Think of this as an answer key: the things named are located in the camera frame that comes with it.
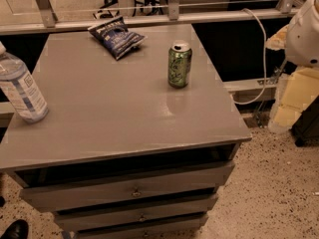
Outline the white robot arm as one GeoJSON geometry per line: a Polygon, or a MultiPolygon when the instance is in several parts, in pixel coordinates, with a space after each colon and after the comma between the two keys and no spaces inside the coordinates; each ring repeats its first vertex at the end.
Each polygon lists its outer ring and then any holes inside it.
{"type": "Polygon", "coordinates": [[[279,77],[269,116],[269,130],[284,133],[319,96],[319,0],[306,0],[266,47],[284,49],[285,59],[296,66],[290,76],[279,77]]]}

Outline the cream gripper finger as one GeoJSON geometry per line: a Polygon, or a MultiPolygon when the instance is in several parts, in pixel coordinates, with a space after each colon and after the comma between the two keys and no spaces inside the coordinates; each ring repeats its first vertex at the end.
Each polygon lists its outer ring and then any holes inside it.
{"type": "Polygon", "coordinates": [[[318,68],[298,67],[291,75],[283,74],[277,84],[268,129],[275,133],[288,131],[318,96],[318,68]]]}
{"type": "Polygon", "coordinates": [[[286,48],[286,36],[287,36],[288,26],[282,27],[274,35],[266,41],[266,48],[278,51],[286,48]]]}

